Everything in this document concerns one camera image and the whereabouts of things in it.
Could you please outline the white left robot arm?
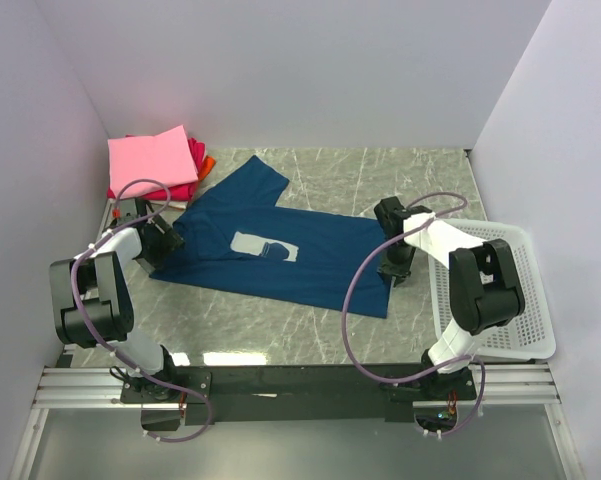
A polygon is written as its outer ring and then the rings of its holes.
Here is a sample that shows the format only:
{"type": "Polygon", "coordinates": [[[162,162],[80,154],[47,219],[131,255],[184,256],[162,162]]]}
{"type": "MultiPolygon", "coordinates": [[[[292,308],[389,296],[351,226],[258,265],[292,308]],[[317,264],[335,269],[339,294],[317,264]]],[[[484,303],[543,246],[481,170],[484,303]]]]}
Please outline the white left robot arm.
{"type": "Polygon", "coordinates": [[[134,326],[124,267],[135,261],[154,273],[184,240],[147,200],[121,200],[111,214],[111,223],[87,255],[49,267],[56,335],[65,345],[105,348],[126,366],[113,368],[114,376],[166,402],[179,392],[180,378],[166,347],[134,326]]]}

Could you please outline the blue Mickey t-shirt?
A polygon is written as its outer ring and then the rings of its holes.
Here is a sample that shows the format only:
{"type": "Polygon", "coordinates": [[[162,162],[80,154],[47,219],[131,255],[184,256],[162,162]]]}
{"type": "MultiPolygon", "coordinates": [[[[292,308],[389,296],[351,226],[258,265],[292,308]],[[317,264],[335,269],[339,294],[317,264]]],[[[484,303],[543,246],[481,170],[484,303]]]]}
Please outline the blue Mickey t-shirt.
{"type": "Polygon", "coordinates": [[[374,219],[281,207],[286,177],[251,157],[173,223],[185,246],[154,280],[384,318],[389,285],[376,261],[374,219]]]}

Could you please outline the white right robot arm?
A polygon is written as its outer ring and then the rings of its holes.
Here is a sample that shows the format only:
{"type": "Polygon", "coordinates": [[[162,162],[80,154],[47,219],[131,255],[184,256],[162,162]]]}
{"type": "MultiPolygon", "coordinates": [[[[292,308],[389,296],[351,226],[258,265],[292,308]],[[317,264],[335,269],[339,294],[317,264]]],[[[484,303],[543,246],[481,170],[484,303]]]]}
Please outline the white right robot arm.
{"type": "Polygon", "coordinates": [[[374,214],[387,240],[413,232],[382,253],[378,273],[390,285],[397,286],[410,276],[418,250],[447,269],[451,321],[425,352],[423,364],[430,367],[418,377],[422,393],[440,399],[454,386],[452,373],[470,362],[476,337],[507,325],[524,312],[525,298],[511,247],[502,239],[467,234],[423,205],[405,207],[397,197],[381,200],[374,214]]]}

